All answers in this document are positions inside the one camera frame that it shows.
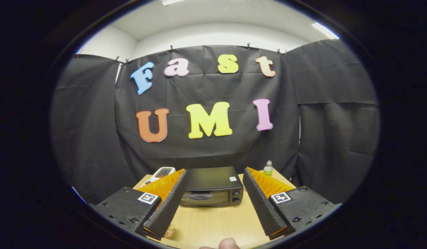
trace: white label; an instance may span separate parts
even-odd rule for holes
[[[281,203],[281,202],[286,202],[286,201],[289,201],[292,199],[285,192],[282,192],[279,194],[273,194],[271,197],[275,201],[276,204]]]
[[[138,198],[138,200],[145,202],[147,204],[152,204],[157,198],[158,198],[157,195],[144,193]]]

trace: oven handle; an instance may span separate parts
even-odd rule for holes
[[[213,194],[188,194],[187,196],[194,200],[202,201],[211,198]]]

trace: white ceiling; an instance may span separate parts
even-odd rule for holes
[[[140,41],[176,27],[212,22],[267,27],[308,42],[328,39],[312,27],[312,19],[275,0],[186,0],[168,6],[154,0],[121,17],[112,26]]]

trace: ceiling light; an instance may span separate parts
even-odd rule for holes
[[[171,5],[173,3],[182,2],[182,1],[185,1],[185,0],[161,0],[164,6]]]
[[[312,24],[312,26],[314,28],[316,28],[317,30],[319,30],[324,35],[327,35],[327,37],[330,38],[330,39],[339,39],[339,37],[336,36],[334,33],[332,33],[328,28],[322,26],[321,24],[319,24],[317,22],[315,22],[314,24]]]

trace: pink letter i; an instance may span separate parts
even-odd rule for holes
[[[256,99],[253,101],[253,104],[256,106],[256,110],[258,112],[258,126],[256,127],[258,131],[265,131],[273,128],[273,124],[270,123],[269,117],[269,103],[270,100],[265,98]]]

